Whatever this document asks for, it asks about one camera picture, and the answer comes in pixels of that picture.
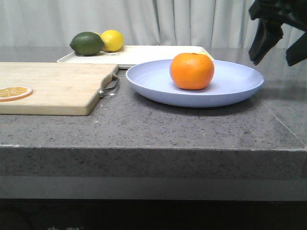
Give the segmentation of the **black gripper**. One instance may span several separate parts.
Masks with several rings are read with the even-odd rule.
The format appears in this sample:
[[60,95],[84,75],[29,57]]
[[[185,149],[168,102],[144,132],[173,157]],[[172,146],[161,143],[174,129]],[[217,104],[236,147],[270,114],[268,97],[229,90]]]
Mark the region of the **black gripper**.
[[258,65],[283,37],[283,23],[305,31],[287,50],[286,61],[293,66],[307,58],[307,1],[256,0],[249,9],[252,20],[259,19],[256,35],[248,52]]

